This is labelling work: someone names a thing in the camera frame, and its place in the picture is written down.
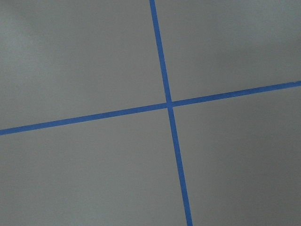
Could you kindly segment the blue tape line crosswise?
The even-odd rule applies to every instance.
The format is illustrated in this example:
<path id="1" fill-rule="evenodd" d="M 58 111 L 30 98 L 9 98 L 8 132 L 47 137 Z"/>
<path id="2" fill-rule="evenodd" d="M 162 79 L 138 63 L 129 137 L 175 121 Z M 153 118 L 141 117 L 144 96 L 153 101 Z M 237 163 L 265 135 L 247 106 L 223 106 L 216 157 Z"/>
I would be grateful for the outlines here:
<path id="1" fill-rule="evenodd" d="M 281 84 L 269 85 L 269 86 L 258 87 L 258 88 L 251 88 L 251 89 L 244 89 L 239 91 L 208 95 L 203 97 L 183 99 L 183 100 L 173 101 L 170 104 L 161 103 L 161 104 L 154 104 L 154 105 L 146 105 L 146 106 L 140 106 L 135 108 L 106 112 L 106 113 L 98 113 L 98 114 L 92 114 L 92 115 L 86 115 L 86 116 L 80 116 L 80 117 L 74 117 L 74 118 L 68 118 L 68 119 L 62 119 L 56 121 L 48 121 L 48 122 L 37 123 L 32 125 L 24 125 L 20 127 L 2 129 L 0 131 L 0 134 L 3 136 L 3 135 L 21 133 L 21 132 L 26 132 L 31 130 L 46 129 L 51 127 L 58 127 L 58 126 L 64 126 L 69 124 L 76 124 L 76 123 L 82 123 L 87 121 L 94 121 L 94 120 L 118 117 L 123 115 L 130 115 L 135 113 L 166 109 L 168 106 L 178 107 L 184 105 L 210 102 L 210 101 L 215 101 L 220 99 L 227 99 L 227 98 L 247 96 L 247 95 L 252 95 L 257 93 L 270 92 L 274 90 L 295 88 L 295 87 L 299 87 L 300 85 L 301 85 L 300 81 L 294 81 L 294 82 L 281 83 Z"/>

